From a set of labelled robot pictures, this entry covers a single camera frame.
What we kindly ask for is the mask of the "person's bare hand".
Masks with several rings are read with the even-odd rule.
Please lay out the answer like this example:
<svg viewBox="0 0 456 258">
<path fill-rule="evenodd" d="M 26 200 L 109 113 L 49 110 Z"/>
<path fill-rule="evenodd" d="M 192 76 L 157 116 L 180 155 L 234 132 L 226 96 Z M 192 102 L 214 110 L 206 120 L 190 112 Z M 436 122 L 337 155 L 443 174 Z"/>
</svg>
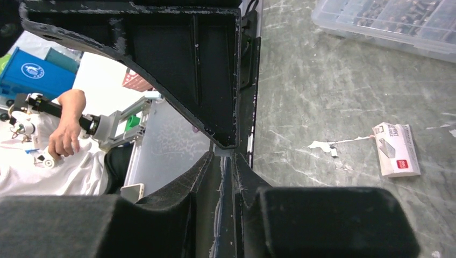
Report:
<svg viewBox="0 0 456 258">
<path fill-rule="evenodd" d="M 61 105 L 62 112 L 57 129 L 49 137 L 48 152 L 59 160 L 80 151 L 79 119 L 86 106 L 86 97 L 82 90 L 71 89 L 61 94 L 56 101 Z"/>
</svg>

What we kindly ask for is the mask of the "small metal staple strip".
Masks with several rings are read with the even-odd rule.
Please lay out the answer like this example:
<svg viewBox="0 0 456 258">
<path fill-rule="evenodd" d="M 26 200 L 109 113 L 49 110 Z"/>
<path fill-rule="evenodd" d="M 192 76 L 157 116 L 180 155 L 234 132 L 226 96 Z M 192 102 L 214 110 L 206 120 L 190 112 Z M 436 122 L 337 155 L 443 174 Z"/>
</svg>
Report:
<svg viewBox="0 0 456 258">
<path fill-rule="evenodd" d="M 233 149 L 222 149 L 219 146 L 214 145 L 213 152 L 216 157 L 230 157 L 233 153 Z"/>
</svg>

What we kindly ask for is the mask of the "white staple box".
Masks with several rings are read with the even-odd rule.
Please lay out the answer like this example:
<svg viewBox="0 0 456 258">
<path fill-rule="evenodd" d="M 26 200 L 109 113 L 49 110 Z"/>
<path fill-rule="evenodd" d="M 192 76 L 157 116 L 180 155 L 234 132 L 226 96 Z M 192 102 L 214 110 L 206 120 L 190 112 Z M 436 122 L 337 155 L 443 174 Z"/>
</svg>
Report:
<svg viewBox="0 0 456 258">
<path fill-rule="evenodd" d="M 408 124 L 382 122 L 373 127 L 382 177 L 421 175 L 411 128 Z"/>
</svg>

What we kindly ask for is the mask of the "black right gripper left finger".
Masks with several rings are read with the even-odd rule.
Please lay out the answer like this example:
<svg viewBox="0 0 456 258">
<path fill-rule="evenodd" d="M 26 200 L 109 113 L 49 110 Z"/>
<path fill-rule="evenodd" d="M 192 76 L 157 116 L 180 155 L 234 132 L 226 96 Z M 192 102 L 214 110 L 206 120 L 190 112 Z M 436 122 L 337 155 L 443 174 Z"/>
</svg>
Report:
<svg viewBox="0 0 456 258">
<path fill-rule="evenodd" d="M 119 195 L 1 198 L 1 257 L 195 257 L 195 190 L 214 158 L 132 203 Z"/>
</svg>

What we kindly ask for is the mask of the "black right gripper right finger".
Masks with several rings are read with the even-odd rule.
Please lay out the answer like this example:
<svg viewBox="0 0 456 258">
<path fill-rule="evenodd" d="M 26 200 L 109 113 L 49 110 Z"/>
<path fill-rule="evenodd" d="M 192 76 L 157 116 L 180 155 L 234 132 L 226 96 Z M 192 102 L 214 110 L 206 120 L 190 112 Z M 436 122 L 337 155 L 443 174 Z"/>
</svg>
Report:
<svg viewBox="0 0 456 258">
<path fill-rule="evenodd" d="M 232 162 L 244 257 L 417 257 L 398 200 L 375 187 L 273 187 Z"/>
</svg>

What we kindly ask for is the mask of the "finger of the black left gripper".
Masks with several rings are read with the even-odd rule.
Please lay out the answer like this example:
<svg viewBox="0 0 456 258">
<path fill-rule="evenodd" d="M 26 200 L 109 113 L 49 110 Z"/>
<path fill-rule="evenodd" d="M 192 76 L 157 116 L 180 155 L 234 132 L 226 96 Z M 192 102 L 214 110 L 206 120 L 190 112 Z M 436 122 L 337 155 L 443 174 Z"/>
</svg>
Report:
<svg viewBox="0 0 456 258">
<path fill-rule="evenodd" d="M 239 144 L 239 1 L 22 1 L 25 30 L 116 60 L 223 149 Z"/>
</svg>

